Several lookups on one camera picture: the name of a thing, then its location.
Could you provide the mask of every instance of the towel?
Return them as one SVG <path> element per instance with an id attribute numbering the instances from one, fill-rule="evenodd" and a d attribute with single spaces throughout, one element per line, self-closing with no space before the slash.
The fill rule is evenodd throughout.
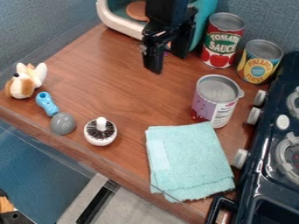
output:
<path id="1" fill-rule="evenodd" d="M 152 193 L 163 191 L 175 202 L 234 189 L 232 170 L 210 122 L 149 127 L 145 134 Z"/>

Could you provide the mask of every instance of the wooden shelf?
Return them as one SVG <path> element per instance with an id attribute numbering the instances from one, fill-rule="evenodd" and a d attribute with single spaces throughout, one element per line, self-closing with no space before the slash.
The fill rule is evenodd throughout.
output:
<path id="1" fill-rule="evenodd" d="M 191 53 L 188 59 L 165 56 L 163 73 L 155 75 L 143 68 L 138 41 L 109 30 L 103 24 L 56 53 L 46 64 L 48 77 L 36 93 L 51 93 L 60 110 L 74 116 L 77 129 L 68 136 L 52 134 L 48 128 L 50 118 L 35 103 L 35 95 L 31 99 L 16 100 L 6 98 L 1 92 L 0 116 L 160 207 L 189 222 L 203 222 L 213 197 L 180 205 L 150 194 L 144 131 L 151 125 L 193 123 L 190 110 L 198 78 L 224 74 L 245 92 L 231 122 L 217 129 L 227 159 L 232 162 L 236 151 L 248 146 L 253 128 L 245 121 L 257 90 L 266 86 L 244 82 L 235 67 L 210 68 L 196 53 Z M 107 147 L 92 146 L 83 136 L 84 125 L 98 116 L 113 121 L 119 130 L 119 136 Z"/>

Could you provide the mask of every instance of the toy dog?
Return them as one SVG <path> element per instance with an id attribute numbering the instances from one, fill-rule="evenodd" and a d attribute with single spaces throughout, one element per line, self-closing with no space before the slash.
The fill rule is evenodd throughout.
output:
<path id="1" fill-rule="evenodd" d="M 5 94 L 16 99 L 31 97 L 34 89 L 40 88 L 44 83 L 47 70 L 45 63 L 40 63 L 37 67 L 17 63 L 17 71 L 5 85 Z"/>

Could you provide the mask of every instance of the blue wall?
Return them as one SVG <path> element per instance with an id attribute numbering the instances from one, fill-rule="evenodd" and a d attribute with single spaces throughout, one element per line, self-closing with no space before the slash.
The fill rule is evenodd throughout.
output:
<path id="1" fill-rule="evenodd" d="M 299 50 L 298 0 L 219 0 L 218 11 L 244 19 L 246 31 L 241 47 L 251 39 L 267 39 L 286 53 Z"/>
<path id="2" fill-rule="evenodd" d="M 0 71 L 95 16 L 95 0 L 0 0 Z"/>

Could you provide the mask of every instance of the can lid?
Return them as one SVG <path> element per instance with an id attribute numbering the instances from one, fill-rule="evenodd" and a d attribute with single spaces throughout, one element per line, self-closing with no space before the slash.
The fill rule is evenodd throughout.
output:
<path id="1" fill-rule="evenodd" d="M 209 21 L 221 31 L 240 31 L 245 26 L 243 19 L 227 12 L 212 14 Z"/>
<path id="2" fill-rule="evenodd" d="M 198 92 L 210 102 L 232 102 L 239 98 L 239 89 L 222 75 L 206 75 L 198 81 Z"/>
<path id="3" fill-rule="evenodd" d="M 278 60 L 283 56 L 283 50 L 265 39 L 253 39 L 246 44 L 246 49 L 254 57 L 265 60 Z"/>

